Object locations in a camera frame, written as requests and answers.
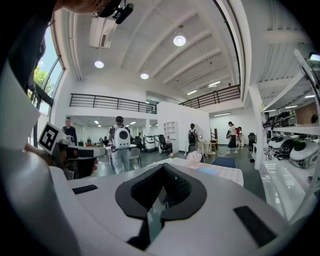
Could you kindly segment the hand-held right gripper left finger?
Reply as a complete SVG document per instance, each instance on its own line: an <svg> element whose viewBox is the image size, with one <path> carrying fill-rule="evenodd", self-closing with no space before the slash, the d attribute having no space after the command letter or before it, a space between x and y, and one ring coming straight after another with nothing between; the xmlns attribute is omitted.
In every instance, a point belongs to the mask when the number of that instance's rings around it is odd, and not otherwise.
<svg viewBox="0 0 320 256"><path fill-rule="evenodd" d="M128 217L116 202L117 187L148 167L122 174L67 180L49 168L57 199L75 236L76 256L162 256L162 248L140 250L127 241L139 234L142 221Z"/></svg>

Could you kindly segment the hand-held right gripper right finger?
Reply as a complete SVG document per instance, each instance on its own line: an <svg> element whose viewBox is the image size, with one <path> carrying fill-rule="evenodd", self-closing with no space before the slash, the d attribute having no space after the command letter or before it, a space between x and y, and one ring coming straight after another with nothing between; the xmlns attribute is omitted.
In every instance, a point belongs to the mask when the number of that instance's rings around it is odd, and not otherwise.
<svg viewBox="0 0 320 256"><path fill-rule="evenodd" d="M258 249L234 209L248 206L277 236L289 224L265 201L239 184L216 175L175 165L205 186L204 205L192 217L168 221L146 249L155 256L243 256Z"/></svg>

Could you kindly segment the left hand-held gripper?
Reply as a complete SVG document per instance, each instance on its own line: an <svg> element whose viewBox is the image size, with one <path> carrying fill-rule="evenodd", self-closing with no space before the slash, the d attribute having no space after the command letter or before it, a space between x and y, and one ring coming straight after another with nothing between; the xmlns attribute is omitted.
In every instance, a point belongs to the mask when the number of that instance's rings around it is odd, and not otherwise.
<svg viewBox="0 0 320 256"><path fill-rule="evenodd" d="M94 159L107 154L104 147L76 146L71 135L47 122L38 139L55 167L62 169L68 180L91 176Z"/></svg>

